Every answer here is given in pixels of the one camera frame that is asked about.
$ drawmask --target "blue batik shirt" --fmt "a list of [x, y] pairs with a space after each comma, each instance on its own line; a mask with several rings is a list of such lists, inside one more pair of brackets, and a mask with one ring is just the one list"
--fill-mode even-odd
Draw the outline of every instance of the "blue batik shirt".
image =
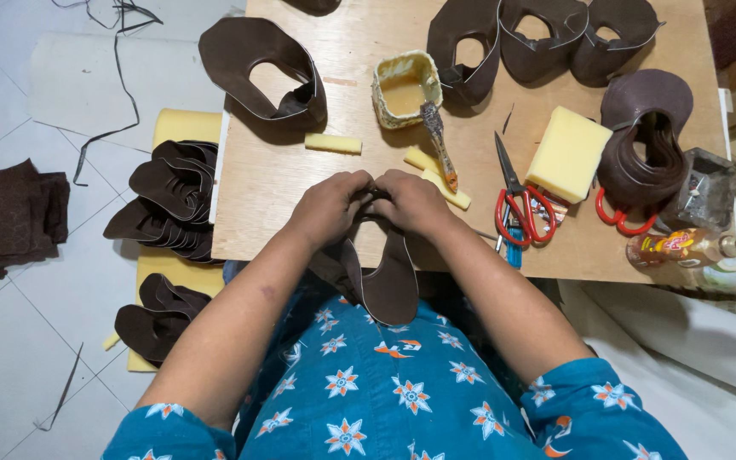
[[103, 459], [685, 458], [603, 359], [548, 371], [514, 401], [424, 301], [413, 322], [385, 328], [312, 283], [281, 324], [234, 435], [158, 403], [127, 415]]

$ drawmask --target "hand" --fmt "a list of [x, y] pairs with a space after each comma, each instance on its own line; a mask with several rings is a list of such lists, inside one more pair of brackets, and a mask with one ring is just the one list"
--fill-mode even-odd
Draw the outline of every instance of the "hand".
[[379, 214], [402, 230], [431, 240], [445, 226], [459, 220], [447, 209], [438, 187], [419, 176], [388, 170], [376, 179], [374, 185], [391, 195], [391, 200], [375, 200], [365, 212]]
[[373, 186], [374, 178], [363, 170], [337, 172], [302, 194], [284, 229], [301, 235], [316, 252], [345, 234], [357, 211], [371, 200]]

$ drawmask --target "scissors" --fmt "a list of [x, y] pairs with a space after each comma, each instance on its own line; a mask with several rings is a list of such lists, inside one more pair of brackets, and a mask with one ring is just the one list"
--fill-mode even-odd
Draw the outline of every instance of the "scissors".
[[617, 226], [618, 231], [626, 236], [643, 235], [644, 233], [647, 233], [649, 228], [652, 228], [652, 225], [655, 224], [655, 220], [658, 218], [658, 213], [653, 212], [652, 217], [650, 217], [649, 220], [646, 221], [646, 224], [641, 228], [627, 228], [624, 224], [627, 221], [627, 214], [629, 214], [628, 210], [622, 210], [619, 206], [618, 209], [615, 210], [615, 215], [612, 217], [609, 217], [606, 211], [604, 211], [603, 187], [598, 190], [598, 196], [595, 197], [595, 211], [598, 212], [598, 217], [600, 217], [605, 224]]
[[[505, 174], [505, 184], [507, 185], [507, 188], [501, 189], [499, 200], [496, 202], [496, 227], [499, 229], [499, 233], [501, 233], [508, 242], [519, 246], [529, 246], [530, 242], [533, 241], [539, 243], [548, 241], [555, 234], [555, 212], [553, 212], [552, 204], [549, 204], [549, 201], [547, 201], [542, 194], [538, 193], [536, 188], [532, 185], [524, 186], [518, 182], [518, 176], [516, 175], [515, 170], [513, 170], [510, 158], [507, 156], [505, 145], [501, 143], [499, 133], [493, 132], [493, 134], [496, 136], [496, 152], [499, 154], [501, 171]], [[530, 194], [533, 194], [538, 202], [544, 206], [544, 209], [547, 210], [547, 214], [549, 215], [549, 231], [547, 232], [547, 235], [539, 236], [536, 232], [536, 218], [531, 212]], [[521, 210], [516, 205], [516, 200], [514, 199], [515, 195], [520, 195], [522, 197], [524, 211], [527, 213], [527, 217], [522, 214]], [[509, 215], [509, 212], [513, 211], [516, 214], [516, 219], [522, 226], [524, 235], [523, 240], [517, 240], [512, 237], [504, 225], [501, 208], [505, 205], [505, 201], [507, 202], [508, 209], [506, 213]]]

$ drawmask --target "forearm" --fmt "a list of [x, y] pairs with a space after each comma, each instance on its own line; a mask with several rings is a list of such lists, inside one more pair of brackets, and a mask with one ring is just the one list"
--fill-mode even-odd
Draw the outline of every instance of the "forearm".
[[524, 382], [592, 353], [560, 311], [456, 218], [429, 240], [469, 298], [496, 350]]
[[274, 235], [184, 331], [138, 407], [179, 403], [230, 428], [312, 252], [301, 236]]

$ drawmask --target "glue brush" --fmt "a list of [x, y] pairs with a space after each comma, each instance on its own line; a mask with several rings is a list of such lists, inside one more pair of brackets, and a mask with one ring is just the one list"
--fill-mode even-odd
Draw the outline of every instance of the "glue brush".
[[442, 124], [442, 117], [439, 116], [439, 109], [437, 109], [436, 104], [432, 101], [427, 101], [420, 107], [420, 115], [422, 116], [425, 129], [430, 134], [430, 140], [436, 148], [439, 166], [442, 167], [442, 176], [445, 179], [445, 183], [452, 192], [456, 193], [459, 189], [459, 178], [456, 177], [456, 170], [453, 169], [451, 157], [447, 156], [444, 125]]

